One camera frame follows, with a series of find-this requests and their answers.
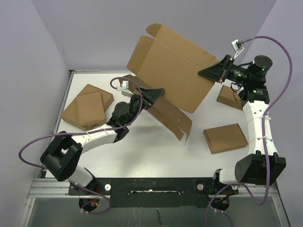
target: screw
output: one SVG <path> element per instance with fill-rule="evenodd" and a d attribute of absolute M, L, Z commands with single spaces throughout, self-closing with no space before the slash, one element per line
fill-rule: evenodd
<path fill-rule="evenodd" d="M 108 191 L 110 191 L 111 186 L 110 186 L 110 184 L 106 184 L 104 188 L 105 188 L 105 191 L 108 192 Z"/>
<path fill-rule="evenodd" d="M 198 189 L 199 191 L 202 191 L 203 188 L 204 188 L 203 184 L 199 183 L 199 184 L 197 185 L 197 189 Z"/>

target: robotic arm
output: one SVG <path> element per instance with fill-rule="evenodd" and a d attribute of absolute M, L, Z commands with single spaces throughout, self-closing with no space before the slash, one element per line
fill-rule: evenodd
<path fill-rule="evenodd" d="M 241 106 L 248 123 L 249 154 L 238 161 L 235 168 L 216 170 L 214 183 L 265 185 L 267 174 L 263 147 L 263 139 L 265 138 L 270 161 L 270 185 L 272 185 L 286 167 L 285 158 L 279 157 L 274 145 L 268 114 L 265 116 L 265 137 L 262 136 L 262 118 L 269 106 L 265 76 L 272 66 L 272 60 L 267 56 L 258 55 L 249 63 L 235 65 L 233 64 L 234 59 L 244 48 L 238 40 L 233 41 L 232 46 L 236 52 L 234 57 L 226 55 L 218 64 L 199 71 L 198 75 L 219 83 L 228 79 L 237 85 Z"/>
<path fill-rule="evenodd" d="M 139 111 L 149 109 L 164 92 L 162 88 L 140 90 L 142 106 L 141 96 L 130 92 L 128 81 L 123 81 L 121 91 L 123 95 L 131 97 L 130 102 L 116 104 L 110 120 L 100 128 L 88 131 L 87 135 L 55 137 L 42 154 L 41 163 L 58 181 L 68 179 L 95 191 L 97 189 L 95 177 L 87 169 L 78 166 L 80 156 L 95 147 L 122 140 L 129 132 L 125 126 L 134 120 Z"/>

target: white wall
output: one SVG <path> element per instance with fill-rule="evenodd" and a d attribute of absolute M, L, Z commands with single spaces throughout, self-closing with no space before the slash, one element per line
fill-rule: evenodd
<path fill-rule="evenodd" d="M 38 168 L 18 159 L 28 141 L 52 132 L 69 71 L 30 0 L 0 2 L 0 226 L 18 226 Z M 47 141 L 25 151 L 39 161 Z"/>
<path fill-rule="evenodd" d="M 125 70 L 140 35 L 162 23 L 217 58 L 258 33 L 276 0 L 32 0 L 71 70 Z"/>
<path fill-rule="evenodd" d="M 277 183 L 292 227 L 302 226 L 303 223 L 302 11 L 302 0 L 277 0 L 258 33 L 280 41 L 290 52 L 294 62 L 293 78 L 288 91 L 270 111 L 275 145 L 279 155 L 285 157 L 287 162 Z M 273 101 L 287 80 L 288 61 L 276 44 L 255 40 L 244 62 L 258 54 L 267 55 L 274 63 L 267 76 L 269 96 Z"/>

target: cardboard box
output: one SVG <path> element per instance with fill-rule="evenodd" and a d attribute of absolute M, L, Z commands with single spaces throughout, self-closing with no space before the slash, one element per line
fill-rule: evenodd
<path fill-rule="evenodd" d="M 87 84 L 62 112 L 61 118 L 82 130 L 105 124 L 105 111 L 114 101 L 111 93 Z"/>
<path fill-rule="evenodd" d="M 203 131 L 212 154 L 244 148 L 248 142 L 238 124 L 230 124 Z"/>
<path fill-rule="evenodd" d="M 242 110 L 241 102 L 236 101 L 235 98 L 240 100 L 236 92 L 234 93 L 230 87 L 223 85 L 217 97 L 217 102 Z"/>
<path fill-rule="evenodd" d="M 164 25 L 152 24 L 146 31 L 152 37 L 140 37 L 127 68 L 140 86 L 165 89 L 149 112 L 179 140 L 184 133 L 188 138 L 192 121 L 180 109 L 189 113 L 197 109 L 214 85 L 198 71 L 218 60 Z"/>

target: white tabletop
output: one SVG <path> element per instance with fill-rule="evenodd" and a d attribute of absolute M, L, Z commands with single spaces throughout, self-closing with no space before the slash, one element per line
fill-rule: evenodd
<path fill-rule="evenodd" d="M 106 111 L 109 120 L 116 103 L 129 101 L 109 85 L 112 78 L 124 75 L 74 74 L 64 108 L 87 84 L 92 84 L 114 95 L 115 100 Z M 218 168 L 234 167 L 237 161 L 247 156 L 248 146 L 211 154 L 203 135 L 204 129 L 238 123 L 248 139 L 244 113 L 216 102 L 221 86 L 214 85 L 194 114 L 186 113 L 193 121 L 186 144 L 184 137 L 179 141 L 152 115 L 142 111 L 128 127 L 130 131 L 123 140 L 86 152 L 79 165 L 86 167 L 95 177 L 212 177 Z M 81 130 L 61 120 L 58 131 Z M 52 174 L 48 172 L 46 177 L 52 177 Z"/>

